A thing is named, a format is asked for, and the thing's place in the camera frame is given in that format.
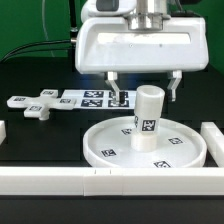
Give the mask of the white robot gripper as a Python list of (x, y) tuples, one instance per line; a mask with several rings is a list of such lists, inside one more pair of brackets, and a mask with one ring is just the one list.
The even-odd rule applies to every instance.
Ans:
[(116, 84), (118, 73), (169, 72), (169, 100), (176, 101), (182, 71), (204, 69), (209, 61), (202, 18), (174, 17), (161, 31), (132, 31), (122, 17), (87, 20), (76, 43), (76, 69), (82, 74), (106, 73), (115, 105), (125, 104)]

